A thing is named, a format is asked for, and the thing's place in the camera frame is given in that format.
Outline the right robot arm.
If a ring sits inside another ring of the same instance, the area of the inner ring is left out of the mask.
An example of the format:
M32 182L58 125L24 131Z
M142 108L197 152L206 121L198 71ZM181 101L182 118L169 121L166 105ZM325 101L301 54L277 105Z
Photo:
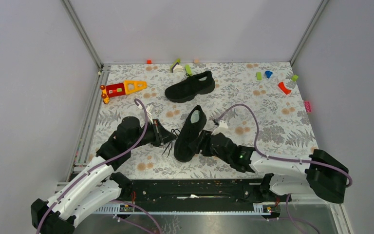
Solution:
M288 194L311 195L342 204L352 179L346 166L324 150L310 155L264 155L255 147L235 144L224 134L202 131L191 144L196 153L216 156L241 173L263 177L260 194L271 201Z

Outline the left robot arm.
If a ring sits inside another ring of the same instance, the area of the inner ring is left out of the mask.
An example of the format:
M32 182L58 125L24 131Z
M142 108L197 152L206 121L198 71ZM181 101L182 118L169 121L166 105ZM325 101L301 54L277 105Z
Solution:
M133 198L133 182L117 169L130 158L133 149L160 147L175 139L176 134L165 129L158 119L141 126L138 118L125 117L74 179L49 199L33 202L33 227L39 234L71 234L106 203Z

